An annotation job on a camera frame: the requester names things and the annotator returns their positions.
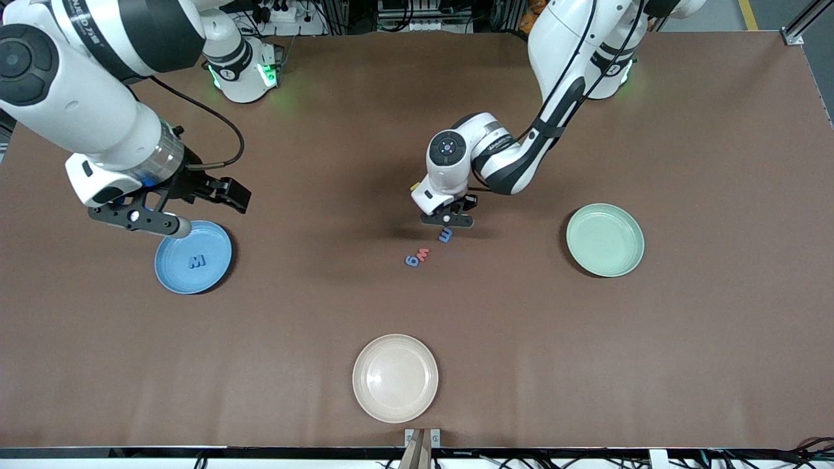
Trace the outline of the beige plate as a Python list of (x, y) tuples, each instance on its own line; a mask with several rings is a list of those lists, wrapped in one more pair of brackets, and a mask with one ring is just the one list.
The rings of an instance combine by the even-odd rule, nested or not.
[(440, 369), (417, 338), (388, 334), (367, 344), (352, 368), (352, 391), (377, 421), (400, 424), (419, 418), (434, 403)]

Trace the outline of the brown table cover sheet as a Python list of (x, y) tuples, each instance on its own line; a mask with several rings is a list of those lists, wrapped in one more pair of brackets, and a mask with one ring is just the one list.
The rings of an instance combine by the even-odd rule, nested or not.
[[(236, 105), (198, 66), (163, 80), (241, 129), (244, 216), (167, 206), (235, 239), (199, 296), (159, 284), (159, 238), (87, 217), (66, 152), (16, 128), (0, 163), (0, 446), (387, 446), (352, 367), (372, 339), (433, 351), (409, 427), (449, 446), (794, 448), (834, 436), (834, 129), (778, 33), (647, 36), (536, 177), (480, 196), (450, 242), (409, 187), (468, 113), (539, 109), (511, 35), (305, 36), (281, 88)], [(576, 210), (644, 234), (625, 276), (572, 258)], [(418, 249), (420, 267), (405, 264)]]

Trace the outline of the blue plate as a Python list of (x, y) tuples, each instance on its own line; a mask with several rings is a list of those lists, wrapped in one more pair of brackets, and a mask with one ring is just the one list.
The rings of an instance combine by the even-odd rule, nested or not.
[[(204, 255), (207, 266), (189, 270), (188, 259)], [(154, 271), (158, 281), (177, 294), (202, 294), (220, 284), (231, 268), (233, 243), (226, 229), (211, 221), (193, 221), (185, 238), (164, 238), (156, 250)]]

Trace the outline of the green plate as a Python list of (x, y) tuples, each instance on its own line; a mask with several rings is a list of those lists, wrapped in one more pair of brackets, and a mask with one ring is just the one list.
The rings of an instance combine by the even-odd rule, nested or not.
[(566, 227), (569, 252), (581, 268), (602, 278), (634, 271), (644, 257), (644, 234), (622, 208), (590, 204), (572, 214)]

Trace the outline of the white socket strip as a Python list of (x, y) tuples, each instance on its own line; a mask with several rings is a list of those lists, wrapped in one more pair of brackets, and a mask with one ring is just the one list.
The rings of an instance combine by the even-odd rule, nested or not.
[(393, 33), (467, 33), (474, 0), (375, 0), (377, 29)]

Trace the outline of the aluminium frame profile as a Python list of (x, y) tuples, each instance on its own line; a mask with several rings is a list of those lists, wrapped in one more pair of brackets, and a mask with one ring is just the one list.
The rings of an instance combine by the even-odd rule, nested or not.
[(834, 5), (834, 0), (811, 0), (789, 24), (781, 28), (781, 36), (783, 37), (784, 44), (787, 46), (804, 44), (804, 39), (802, 38), (804, 32), (817, 19), (821, 18), (821, 15), (828, 8), (831, 8), (832, 5)]

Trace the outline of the white power strip with plugs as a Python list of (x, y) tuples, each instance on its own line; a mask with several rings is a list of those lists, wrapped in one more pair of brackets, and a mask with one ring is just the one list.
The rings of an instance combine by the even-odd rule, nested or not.
[(313, 0), (252, 0), (251, 18), (263, 36), (321, 36), (330, 32)]

